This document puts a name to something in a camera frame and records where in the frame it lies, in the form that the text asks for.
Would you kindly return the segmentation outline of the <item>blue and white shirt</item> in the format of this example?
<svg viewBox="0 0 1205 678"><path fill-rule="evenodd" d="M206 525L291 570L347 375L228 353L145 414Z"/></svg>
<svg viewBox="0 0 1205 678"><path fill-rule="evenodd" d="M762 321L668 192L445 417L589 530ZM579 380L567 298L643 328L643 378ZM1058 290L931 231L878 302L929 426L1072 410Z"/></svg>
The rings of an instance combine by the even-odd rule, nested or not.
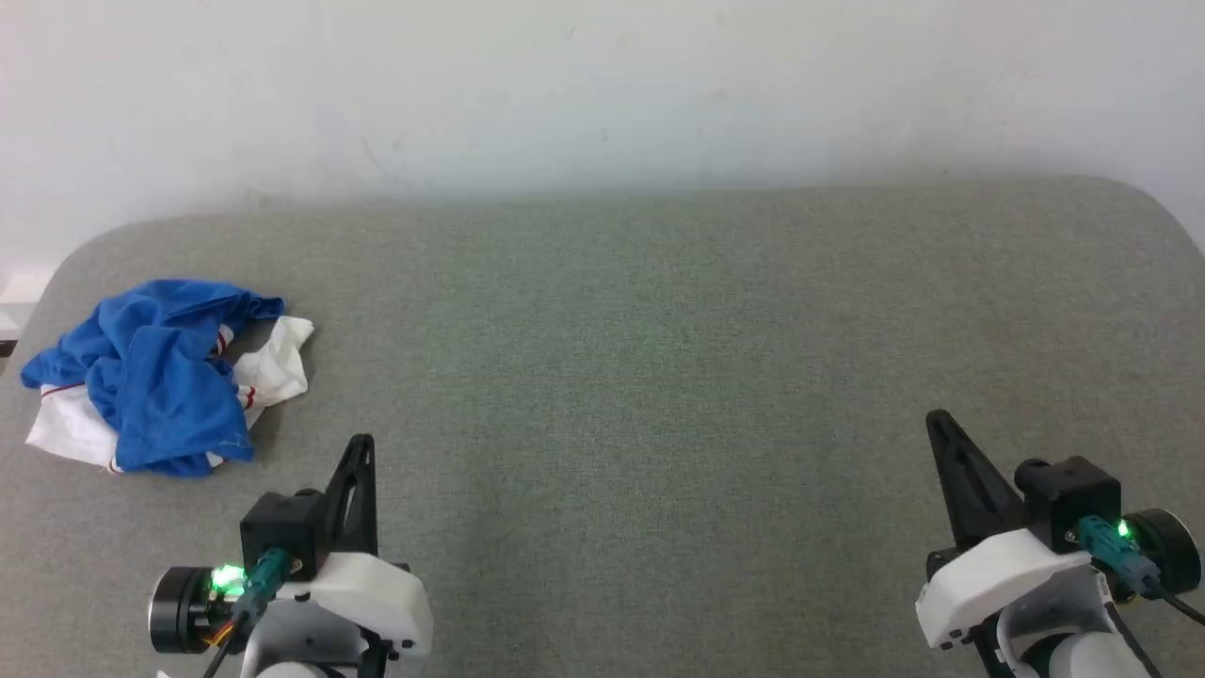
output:
<svg viewBox="0 0 1205 678"><path fill-rule="evenodd" d="M112 474L208 476L252 460L268 408L302 396L315 323L228 282L145 282L19 373L39 393L27 443Z"/></svg>

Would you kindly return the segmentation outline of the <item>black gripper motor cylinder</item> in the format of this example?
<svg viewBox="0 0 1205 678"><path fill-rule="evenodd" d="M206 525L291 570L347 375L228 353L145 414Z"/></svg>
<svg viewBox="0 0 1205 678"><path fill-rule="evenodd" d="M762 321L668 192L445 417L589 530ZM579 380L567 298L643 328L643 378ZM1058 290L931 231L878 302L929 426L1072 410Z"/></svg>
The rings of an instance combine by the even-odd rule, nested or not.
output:
<svg viewBox="0 0 1205 678"><path fill-rule="evenodd" d="M1180 596L1199 588L1203 561L1197 540L1185 521L1162 508L1138 509L1122 515L1129 540L1159 571L1166 591Z"/></svg>
<svg viewBox="0 0 1205 678"><path fill-rule="evenodd" d="M233 623L246 571L236 565L167 568L148 602L147 627L159 654L202 654L218 648Z"/></svg>

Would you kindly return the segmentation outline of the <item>grey fabric sofa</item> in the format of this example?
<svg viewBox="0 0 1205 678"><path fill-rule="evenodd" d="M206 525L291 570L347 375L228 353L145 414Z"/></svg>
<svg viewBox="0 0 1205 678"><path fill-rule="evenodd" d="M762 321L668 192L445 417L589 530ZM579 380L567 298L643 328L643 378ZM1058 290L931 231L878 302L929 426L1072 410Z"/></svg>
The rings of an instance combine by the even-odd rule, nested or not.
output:
<svg viewBox="0 0 1205 678"><path fill-rule="evenodd" d="M229 282L315 323L310 390L206 479L24 443L19 369L102 297ZM123 226L0 375L0 678L200 678L146 606L266 491L374 434L380 553L427 584L392 676L947 678L915 618L946 409L1004 474L1081 455L1205 541L1205 257L1111 179L999 179Z"/></svg>

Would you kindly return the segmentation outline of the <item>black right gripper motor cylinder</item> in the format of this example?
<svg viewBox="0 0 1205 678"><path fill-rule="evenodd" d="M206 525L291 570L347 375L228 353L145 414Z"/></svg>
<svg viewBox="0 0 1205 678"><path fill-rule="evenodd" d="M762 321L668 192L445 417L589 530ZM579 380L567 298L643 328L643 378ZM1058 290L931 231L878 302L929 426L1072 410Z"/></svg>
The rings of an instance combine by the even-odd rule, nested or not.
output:
<svg viewBox="0 0 1205 678"><path fill-rule="evenodd" d="M1166 591L1180 596L1199 588L1203 561L1197 540L1185 521L1162 508L1138 509L1122 515L1129 540L1159 571Z"/></svg>

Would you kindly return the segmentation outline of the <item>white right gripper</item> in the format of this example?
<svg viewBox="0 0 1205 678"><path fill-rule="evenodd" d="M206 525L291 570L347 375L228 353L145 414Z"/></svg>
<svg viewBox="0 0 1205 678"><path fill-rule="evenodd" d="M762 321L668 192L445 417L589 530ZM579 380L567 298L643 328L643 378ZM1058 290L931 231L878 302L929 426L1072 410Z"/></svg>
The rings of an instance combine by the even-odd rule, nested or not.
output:
<svg viewBox="0 0 1205 678"><path fill-rule="evenodd" d="M925 644L947 649L978 630L991 652L1093 652L1093 631L1059 630L1092 614L1097 574L1089 554L1056 554L1024 527L1024 503L1011 481L950 412L929 412L925 430L953 548L966 552L921 589L917 621Z"/></svg>

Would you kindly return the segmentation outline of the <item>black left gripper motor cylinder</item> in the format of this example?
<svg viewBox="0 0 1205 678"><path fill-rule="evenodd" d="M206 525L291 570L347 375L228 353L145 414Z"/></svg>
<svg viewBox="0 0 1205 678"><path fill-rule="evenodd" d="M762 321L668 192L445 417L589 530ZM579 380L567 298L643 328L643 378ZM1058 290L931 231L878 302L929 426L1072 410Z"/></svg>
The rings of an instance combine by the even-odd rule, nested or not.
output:
<svg viewBox="0 0 1205 678"><path fill-rule="evenodd" d="M246 571L236 565L167 568L148 602L147 627L159 654L202 654L218 648L233 623Z"/></svg>

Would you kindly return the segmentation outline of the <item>white object beside sofa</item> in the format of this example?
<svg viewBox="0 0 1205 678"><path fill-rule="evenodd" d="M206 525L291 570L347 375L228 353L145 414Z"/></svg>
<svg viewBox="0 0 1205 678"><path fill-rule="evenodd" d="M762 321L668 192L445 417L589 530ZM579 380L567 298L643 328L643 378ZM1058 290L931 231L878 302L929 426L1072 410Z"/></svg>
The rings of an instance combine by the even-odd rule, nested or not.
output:
<svg viewBox="0 0 1205 678"><path fill-rule="evenodd" d="M52 276L51 269L18 271L0 282L0 359L12 355Z"/></svg>

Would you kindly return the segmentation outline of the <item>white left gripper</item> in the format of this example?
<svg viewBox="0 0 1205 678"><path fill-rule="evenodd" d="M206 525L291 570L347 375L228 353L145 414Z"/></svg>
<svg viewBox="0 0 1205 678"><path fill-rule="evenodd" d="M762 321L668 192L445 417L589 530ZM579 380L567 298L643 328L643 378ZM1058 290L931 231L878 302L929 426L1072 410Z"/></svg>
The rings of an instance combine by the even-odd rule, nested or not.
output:
<svg viewBox="0 0 1205 678"><path fill-rule="evenodd" d="M319 608L394 643L396 652L427 658L435 623L425 584L378 558L375 452L374 435L349 437L327 485L327 532L336 553L313 580L283 584L281 599L307 595Z"/></svg>

